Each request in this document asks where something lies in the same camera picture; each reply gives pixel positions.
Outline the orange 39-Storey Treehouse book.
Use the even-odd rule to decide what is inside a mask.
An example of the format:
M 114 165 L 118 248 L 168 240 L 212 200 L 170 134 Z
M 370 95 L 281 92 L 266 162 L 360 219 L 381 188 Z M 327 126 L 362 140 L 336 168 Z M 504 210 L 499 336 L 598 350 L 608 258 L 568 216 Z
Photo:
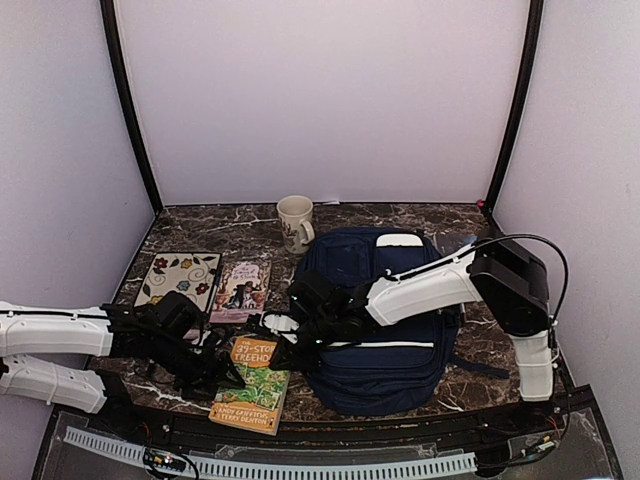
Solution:
M 213 423 L 275 436 L 278 431 L 290 372 L 269 367 L 274 341 L 239 337 L 231 350 L 231 360 L 245 387 L 221 388 L 212 404 Z

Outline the pink Taming of Shrew book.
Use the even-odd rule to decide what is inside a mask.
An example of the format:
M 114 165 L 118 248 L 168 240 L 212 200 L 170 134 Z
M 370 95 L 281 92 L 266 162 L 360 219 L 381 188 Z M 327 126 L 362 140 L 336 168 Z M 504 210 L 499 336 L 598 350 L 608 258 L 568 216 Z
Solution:
M 209 317 L 211 324 L 244 324 L 263 312 L 269 291 L 269 261 L 228 261 L 223 265 Z

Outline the navy blue student backpack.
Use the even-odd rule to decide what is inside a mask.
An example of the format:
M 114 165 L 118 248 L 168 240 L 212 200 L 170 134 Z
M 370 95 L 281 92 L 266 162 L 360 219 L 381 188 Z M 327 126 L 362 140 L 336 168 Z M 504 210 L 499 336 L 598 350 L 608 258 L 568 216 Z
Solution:
M 399 273 L 441 259 L 422 232 L 401 230 L 400 245 L 378 245 L 393 232 L 383 227 L 333 229 L 314 240 L 295 275 L 317 270 L 333 284 L 353 290 L 385 271 Z M 508 378 L 504 369 L 455 354 L 459 327 L 460 314 L 454 309 L 423 313 L 369 334 L 358 345 L 322 350 L 318 367 L 304 377 L 325 407 L 353 416 L 385 416 L 422 406 L 449 364 Z

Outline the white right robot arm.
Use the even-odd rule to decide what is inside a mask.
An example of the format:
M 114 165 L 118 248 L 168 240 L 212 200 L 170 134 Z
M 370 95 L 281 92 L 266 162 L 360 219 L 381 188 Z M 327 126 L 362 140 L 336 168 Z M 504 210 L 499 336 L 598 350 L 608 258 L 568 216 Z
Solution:
M 288 309 L 247 325 L 276 336 L 270 367 L 303 373 L 325 406 L 382 416 L 425 403 L 450 364 L 490 372 L 454 351 L 463 305 L 481 302 L 513 344 L 524 401 L 510 424 L 530 434 L 549 416 L 558 312 L 524 240 L 491 230 L 442 255 L 417 233 L 337 229 L 299 263 Z

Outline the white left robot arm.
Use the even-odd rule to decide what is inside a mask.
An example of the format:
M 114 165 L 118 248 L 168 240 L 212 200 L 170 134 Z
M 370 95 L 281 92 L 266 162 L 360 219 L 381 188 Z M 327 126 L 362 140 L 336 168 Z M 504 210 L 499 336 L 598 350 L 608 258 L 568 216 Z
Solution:
M 141 427 L 140 412 L 121 378 L 113 372 L 77 370 L 43 360 L 45 354 L 142 358 L 171 374 L 183 394 L 213 397 L 219 388 L 245 383 L 230 355 L 201 338 L 204 314 L 187 296 L 171 291 L 156 304 L 104 304 L 75 310 L 1 305 L 1 392 L 60 404 L 103 421 L 120 436 Z

